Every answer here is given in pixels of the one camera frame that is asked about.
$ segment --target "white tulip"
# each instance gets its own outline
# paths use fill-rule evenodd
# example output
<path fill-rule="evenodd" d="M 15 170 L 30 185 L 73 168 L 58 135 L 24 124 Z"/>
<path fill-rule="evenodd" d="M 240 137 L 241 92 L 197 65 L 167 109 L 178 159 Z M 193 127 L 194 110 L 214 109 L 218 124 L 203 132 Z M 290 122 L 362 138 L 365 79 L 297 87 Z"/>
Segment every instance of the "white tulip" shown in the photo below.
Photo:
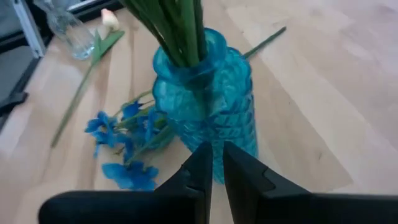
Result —
<path fill-rule="evenodd" d="M 116 18 L 116 16 L 113 14 L 112 11 L 109 11 L 107 9 L 102 9 L 101 17 L 102 17 L 102 24 L 108 27 L 111 31 L 119 29 L 120 25 L 118 18 Z"/>

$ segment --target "blue glass vase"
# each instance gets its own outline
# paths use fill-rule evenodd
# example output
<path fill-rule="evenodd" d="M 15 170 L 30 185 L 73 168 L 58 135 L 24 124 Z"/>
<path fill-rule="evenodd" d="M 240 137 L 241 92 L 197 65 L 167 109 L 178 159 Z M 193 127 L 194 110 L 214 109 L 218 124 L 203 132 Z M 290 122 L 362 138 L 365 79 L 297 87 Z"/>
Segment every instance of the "blue glass vase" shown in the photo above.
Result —
<path fill-rule="evenodd" d="M 224 183 L 223 146 L 231 141 L 257 157 L 251 68 L 217 31 L 205 29 L 208 55 L 190 68 L 175 67 L 162 48 L 154 56 L 156 107 L 194 151 L 213 146 L 213 177 Z"/>

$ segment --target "table surface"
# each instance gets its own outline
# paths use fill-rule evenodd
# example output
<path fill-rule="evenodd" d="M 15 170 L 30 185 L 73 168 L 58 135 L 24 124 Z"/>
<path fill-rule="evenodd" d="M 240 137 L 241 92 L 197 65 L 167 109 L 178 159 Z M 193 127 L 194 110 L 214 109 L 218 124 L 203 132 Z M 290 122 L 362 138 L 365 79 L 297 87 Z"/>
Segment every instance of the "table surface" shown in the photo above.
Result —
<path fill-rule="evenodd" d="M 205 24 L 245 52 L 287 26 L 250 63 L 259 158 L 308 190 L 398 194 L 398 3 L 396 0 L 203 0 Z M 54 39 L 0 135 L 0 223 L 35 223 L 41 203 L 75 189 L 117 189 L 83 132 L 98 110 L 114 113 L 155 78 L 155 39 L 127 11 L 125 36 L 93 71 L 55 149 L 50 141 L 88 62 Z M 100 19 L 90 21 L 95 28 Z M 176 138 L 158 183 L 190 155 Z M 213 185 L 211 223 L 232 223 L 224 186 Z"/>

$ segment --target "artificial flower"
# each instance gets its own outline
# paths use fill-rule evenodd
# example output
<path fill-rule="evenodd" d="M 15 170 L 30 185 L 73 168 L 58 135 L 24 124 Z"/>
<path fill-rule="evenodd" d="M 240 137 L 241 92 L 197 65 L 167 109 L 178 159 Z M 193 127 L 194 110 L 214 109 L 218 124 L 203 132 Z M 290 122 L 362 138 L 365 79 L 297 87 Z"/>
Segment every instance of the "artificial flower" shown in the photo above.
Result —
<path fill-rule="evenodd" d="M 129 167 L 121 164 L 103 164 L 102 170 L 108 179 L 113 179 L 120 189 L 154 190 L 156 183 L 153 178 L 159 170 L 153 166 L 144 168 L 144 163 L 134 161 Z"/>
<path fill-rule="evenodd" d="M 117 121 L 115 118 L 110 118 L 104 111 L 98 112 L 97 118 L 88 121 L 85 132 L 91 133 L 91 135 L 95 138 L 95 158 L 98 155 L 100 145 L 106 144 L 110 147 L 114 147 L 117 143 L 114 132 L 116 122 Z"/>
<path fill-rule="evenodd" d="M 142 103 L 138 103 L 138 100 L 136 100 L 134 103 L 130 105 L 123 105 L 122 107 L 122 121 L 126 118 L 130 118 L 134 115 L 136 115 L 139 112 L 139 108 L 142 106 Z"/>
<path fill-rule="evenodd" d="M 155 119 L 156 119 L 155 108 L 151 108 L 148 112 L 147 127 L 145 133 L 145 141 L 149 141 L 154 135 Z"/>
<path fill-rule="evenodd" d="M 113 14 L 112 11 L 107 9 L 101 10 L 102 24 L 109 27 L 111 31 L 118 30 L 120 28 L 118 18 Z"/>
<path fill-rule="evenodd" d="M 92 133 L 97 131 L 100 127 L 110 130 L 114 128 L 116 122 L 116 118 L 110 118 L 104 111 L 99 111 L 97 118 L 88 121 L 85 132 Z"/>
<path fill-rule="evenodd" d="M 124 144 L 123 163 L 134 155 L 134 143 L 127 134 L 119 133 L 116 137 L 118 143 Z"/>

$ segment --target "vase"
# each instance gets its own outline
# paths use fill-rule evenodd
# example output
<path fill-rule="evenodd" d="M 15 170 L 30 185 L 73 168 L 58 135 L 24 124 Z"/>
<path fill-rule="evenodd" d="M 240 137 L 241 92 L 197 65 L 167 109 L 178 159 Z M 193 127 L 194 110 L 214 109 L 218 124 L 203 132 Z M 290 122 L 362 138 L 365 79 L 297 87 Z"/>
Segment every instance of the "vase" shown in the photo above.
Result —
<path fill-rule="evenodd" d="M 157 110 L 192 152 L 203 142 L 213 147 L 213 178 L 223 184 L 223 146 L 231 141 L 257 157 L 251 68 L 217 31 L 205 29 L 208 54 L 198 65 L 175 67 L 160 47 L 153 95 Z"/>
<path fill-rule="evenodd" d="M 52 0 L 36 0 L 35 4 L 47 14 L 50 30 L 67 46 L 72 57 L 85 60 L 94 49 L 94 36 L 72 13 L 56 7 Z"/>

